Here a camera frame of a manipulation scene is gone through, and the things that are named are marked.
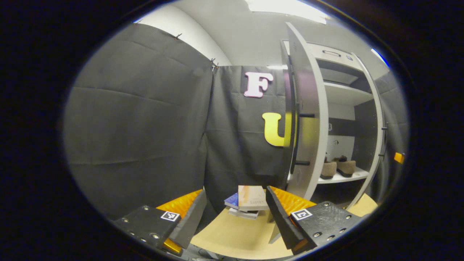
shoe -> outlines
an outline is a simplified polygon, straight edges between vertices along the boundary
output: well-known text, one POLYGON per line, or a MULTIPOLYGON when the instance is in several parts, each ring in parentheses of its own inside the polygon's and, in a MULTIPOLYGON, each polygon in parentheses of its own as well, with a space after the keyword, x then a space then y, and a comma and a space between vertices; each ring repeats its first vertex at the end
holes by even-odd
POLYGON ((337 163, 327 161, 327 157, 324 159, 324 166, 322 167, 321 179, 331 179, 337 172, 337 163))
POLYGON ((334 162, 337 163, 337 171, 344 177, 351 177, 356 169, 356 161, 347 161, 345 156, 340 158, 334 158, 334 162))

white shelf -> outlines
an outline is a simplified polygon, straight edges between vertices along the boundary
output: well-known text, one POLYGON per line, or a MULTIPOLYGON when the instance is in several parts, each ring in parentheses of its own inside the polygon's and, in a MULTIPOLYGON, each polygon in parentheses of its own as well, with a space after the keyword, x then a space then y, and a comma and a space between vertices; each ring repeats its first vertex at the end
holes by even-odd
POLYGON ((356 170, 354 171, 354 173, 353 173, 353 175, 351 177, 344 177, 344 176, 340 175, 340 173, 337 172, 334 175, 334 177, 331 178, 331 179, 321 179, 319 177, 319 180, 317 181, 317 184, 330 184, 330 183, 348 182, 348 181, 367 178, 368 175, 369 175, 369 172, 356 167, 356 170))
POLYGON ((324 82, 327 102, 356 106, 372 100, 372 94, 348 86, 324 82))

drawer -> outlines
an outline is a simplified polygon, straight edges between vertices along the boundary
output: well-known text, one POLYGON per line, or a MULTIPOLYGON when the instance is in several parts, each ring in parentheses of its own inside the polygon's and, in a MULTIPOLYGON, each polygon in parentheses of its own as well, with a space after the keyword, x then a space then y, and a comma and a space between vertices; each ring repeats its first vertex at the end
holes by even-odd
POLYGON ((356 58, 347 52, 343 52, 327 46, 308 43, 307 45, 316 59, 336 62, 362 71, 356 58))

blue book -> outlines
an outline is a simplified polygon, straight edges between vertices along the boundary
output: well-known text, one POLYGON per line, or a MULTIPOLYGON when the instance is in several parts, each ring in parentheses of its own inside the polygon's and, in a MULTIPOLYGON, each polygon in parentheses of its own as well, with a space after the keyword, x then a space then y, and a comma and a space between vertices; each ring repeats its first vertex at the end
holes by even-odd
POLYGON ((238 192, 224 200, 224 205, 238 209, 238 192))

stack of books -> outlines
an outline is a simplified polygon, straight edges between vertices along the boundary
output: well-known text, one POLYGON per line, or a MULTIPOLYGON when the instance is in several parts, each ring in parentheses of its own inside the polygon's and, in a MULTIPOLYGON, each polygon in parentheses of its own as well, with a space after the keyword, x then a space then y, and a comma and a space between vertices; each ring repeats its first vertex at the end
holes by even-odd
POLYGON ((225 199, 224 205, 230 207, 229 214, 253 220, 260 210, 269 209, 261 186, 239 185, 238 192, 225 199))

